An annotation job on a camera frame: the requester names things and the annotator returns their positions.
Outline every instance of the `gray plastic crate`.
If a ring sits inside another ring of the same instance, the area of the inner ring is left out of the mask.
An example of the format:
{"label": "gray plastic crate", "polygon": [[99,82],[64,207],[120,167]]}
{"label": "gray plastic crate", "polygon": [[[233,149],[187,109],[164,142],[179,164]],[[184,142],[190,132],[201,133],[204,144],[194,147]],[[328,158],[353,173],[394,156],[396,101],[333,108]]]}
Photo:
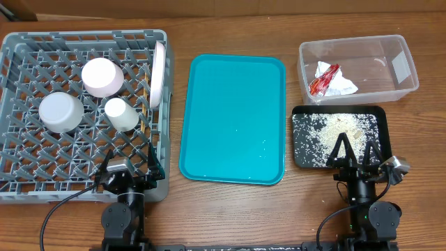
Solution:
{"label": "gray plastic crate", "polygon": [[[166,46],[163,97],[149,109],[142,93],[150,93],[156,41]],[[145,123],[134,132],[116,132],[104,113],[107,98],[90,96],[81,80],[88,60],[105,57],[123,69],[117,96],[139,112]],[[174,53],[161,30],[10,33],[0,52],[0,204],[62,200],[93,184],[108,149],[127,156],[137,173],[147,173],[148,142],[155,146],[166,179],[147,190],[146,201],[160,201],[169,191],[169,106],[173,93]],[[85,115],[74,134],[46,130],[38,116],[41,100],[55,91],[77,96]],[[142,113],[143,105],[148,108]],[[93,190],[77,200],[116,201],[116,195]]]}

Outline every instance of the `clear plastic bin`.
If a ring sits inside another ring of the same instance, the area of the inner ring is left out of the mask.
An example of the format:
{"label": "clear plastic bin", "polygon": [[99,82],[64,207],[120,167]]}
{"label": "clear plastic bin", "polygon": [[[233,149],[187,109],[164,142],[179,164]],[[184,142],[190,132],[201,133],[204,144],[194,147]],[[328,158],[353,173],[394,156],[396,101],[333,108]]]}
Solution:
{"label": "clear plastic bin", "polygon": [[[305,42],[299,47],[299,83],[305,105],[355,105],[395,101],[418,89],[417,71],[400,35]],[[358,90],[354,94],[314,97],[309,84],[318,61],[338,63]]]}

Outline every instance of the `red candy package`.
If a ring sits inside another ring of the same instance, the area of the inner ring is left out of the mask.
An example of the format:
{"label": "red candy package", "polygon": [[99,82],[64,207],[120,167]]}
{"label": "red candy package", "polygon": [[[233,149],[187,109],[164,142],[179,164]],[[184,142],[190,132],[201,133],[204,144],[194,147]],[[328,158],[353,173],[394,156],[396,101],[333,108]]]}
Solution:
{"label": "red candy package", "polygon": [[320,77],[313,80],[309,85],[310,94],[313,96],[324,96],[339,68],[339,64],[331,65]]}

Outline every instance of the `white cloth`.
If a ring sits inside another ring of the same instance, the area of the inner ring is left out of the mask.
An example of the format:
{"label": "white cloth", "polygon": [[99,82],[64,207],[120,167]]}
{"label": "white cloth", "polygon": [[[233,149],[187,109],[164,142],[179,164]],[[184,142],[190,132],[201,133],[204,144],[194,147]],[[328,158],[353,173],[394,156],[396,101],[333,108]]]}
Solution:
{"label": "white cloth", "polygon": [[[314,75],[316,78],[322,76],[322,74],[328,70],[330,67],[329,63],[325,62],[318,62],[318,68],[316,69],[316,74]],[[357,91],[356,85],[350,81],[349,79],[346,79],[345,77],[342,77],[342,71],[341,68],[338,70],[332,81],[330,82],[330,85],[328,86],[327,91],[325,92],[325,97],[328,96],[335,96],[335,95],[347,95],[352,94]]]}

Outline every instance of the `sticker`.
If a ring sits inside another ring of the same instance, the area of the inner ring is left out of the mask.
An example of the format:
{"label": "sticker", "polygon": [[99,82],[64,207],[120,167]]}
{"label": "sticker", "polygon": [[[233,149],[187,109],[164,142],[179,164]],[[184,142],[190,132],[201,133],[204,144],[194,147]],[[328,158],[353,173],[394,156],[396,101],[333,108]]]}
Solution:
{"label": "sticker", "polygon": [[409,63],[407,62],[404,51],[398,54],[392,60],[393,68],[395,69],[395,75],[397,76],[398,84],[402,83],[407,77],[410,76]]}

